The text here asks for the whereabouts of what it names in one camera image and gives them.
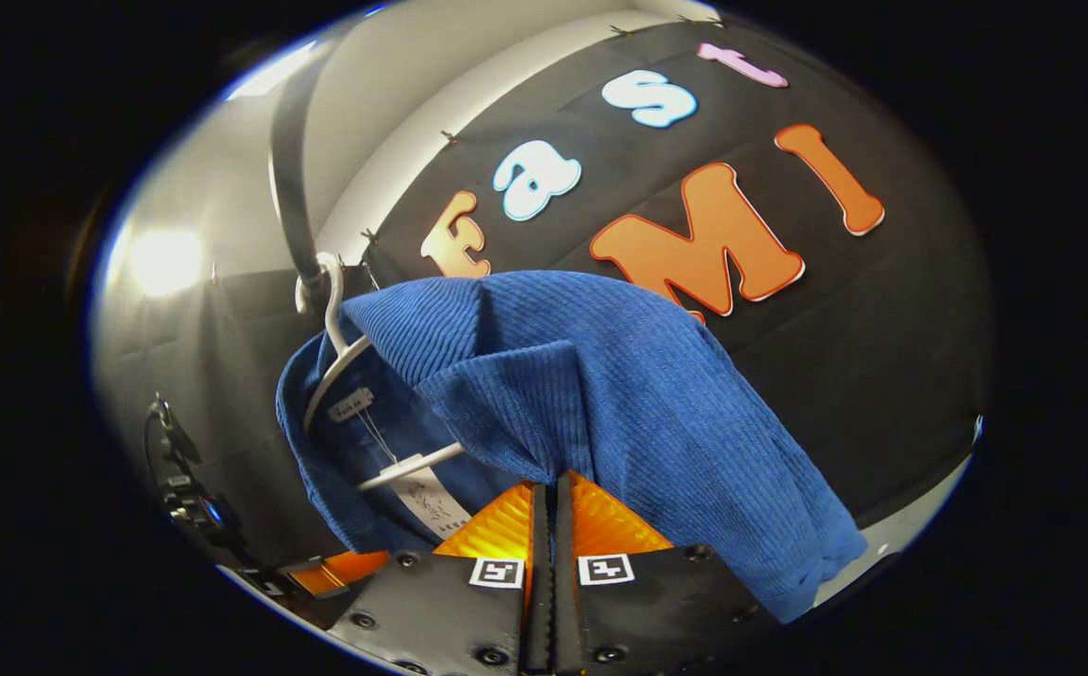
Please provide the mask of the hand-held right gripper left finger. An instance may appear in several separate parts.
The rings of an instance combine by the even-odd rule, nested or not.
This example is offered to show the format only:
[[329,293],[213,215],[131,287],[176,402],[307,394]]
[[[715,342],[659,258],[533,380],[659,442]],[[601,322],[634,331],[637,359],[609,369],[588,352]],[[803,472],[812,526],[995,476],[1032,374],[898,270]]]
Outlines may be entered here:
[[546,487],[511,487],[440,546],[397,549],[358,583],[329,636],[369,663],[412,675],[549,671]]

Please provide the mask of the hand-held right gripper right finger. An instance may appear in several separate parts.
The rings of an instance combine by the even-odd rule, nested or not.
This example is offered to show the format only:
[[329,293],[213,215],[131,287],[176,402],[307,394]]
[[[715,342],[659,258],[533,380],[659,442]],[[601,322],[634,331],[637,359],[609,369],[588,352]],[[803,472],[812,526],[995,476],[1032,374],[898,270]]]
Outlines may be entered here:
[[710,545],[669,542],[577,472],[556,497],[559,675],[715,675],[778,630]]

